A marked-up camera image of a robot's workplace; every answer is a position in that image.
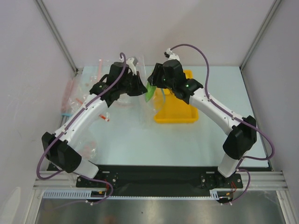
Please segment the green toy cucumber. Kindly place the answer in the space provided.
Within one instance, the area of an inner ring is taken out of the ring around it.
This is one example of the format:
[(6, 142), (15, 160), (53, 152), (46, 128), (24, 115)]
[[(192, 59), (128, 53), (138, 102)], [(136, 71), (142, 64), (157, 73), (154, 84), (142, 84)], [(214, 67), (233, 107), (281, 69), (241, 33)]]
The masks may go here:
[(146, 85), (146, 89), (147, 89), (147, 92), (145, 93), (145, 102), (149, 102), (152, 97), (154, 96), (154, 93), (156, 91), (156, 86), (154, 85), (151, 85), (150, 82), (147, 82), (147, 85)]

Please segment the clear blue-zipper bag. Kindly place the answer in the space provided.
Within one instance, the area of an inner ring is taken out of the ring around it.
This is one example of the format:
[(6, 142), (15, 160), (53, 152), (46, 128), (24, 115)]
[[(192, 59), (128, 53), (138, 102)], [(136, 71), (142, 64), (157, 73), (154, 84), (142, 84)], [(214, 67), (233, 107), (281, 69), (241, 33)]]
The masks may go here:
[(136, 120), (141, 126), (146, 126), (163, 109), (165, 103), (165, 92), (158, 88), (150, 99), (146, 97), (146, 94), (135, 97), (122, 94), (120, 99), (114, 103), (114, 107), (127, 111), (129, 119)]

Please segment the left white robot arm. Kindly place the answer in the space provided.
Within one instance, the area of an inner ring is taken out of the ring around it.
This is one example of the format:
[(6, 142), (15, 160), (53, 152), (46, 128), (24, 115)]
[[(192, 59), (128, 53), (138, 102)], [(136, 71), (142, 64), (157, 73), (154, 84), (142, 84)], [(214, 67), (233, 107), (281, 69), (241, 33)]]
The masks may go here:
[(80, 136), (102, 112), (109, 108), (120, 95), (140, 96), (147, 92), (139, 71), (137, 58), (130, 57), (125, 62), (114, 62), (109, 73), (93, 85), (81, 107), (69, 120), (53, 134), (42, 136), (44, 154), (47, 160), (67, 173), (86, 176), (93, 187), (102, 184), (103, 175), (97, 165), (83, 158), (75, 150)]

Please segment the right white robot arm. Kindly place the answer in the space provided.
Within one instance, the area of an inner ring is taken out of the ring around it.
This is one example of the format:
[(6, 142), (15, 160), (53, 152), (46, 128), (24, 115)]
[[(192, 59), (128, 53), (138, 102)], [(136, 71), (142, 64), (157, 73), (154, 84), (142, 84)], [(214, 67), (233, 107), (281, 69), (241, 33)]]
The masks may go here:
[(227, 187), (241, 159), (256, 143), (255, 118), (230, 113), (228, 108), (211, 97), (200, 82), (187, 78), (182, 64), (176, 59), (156, 63), (148, 82), (151, 86), (172, 91), (177, 99), (203, 112), (227, 135), (222, 146), (225, 154), (215, 176), (220, 187)]

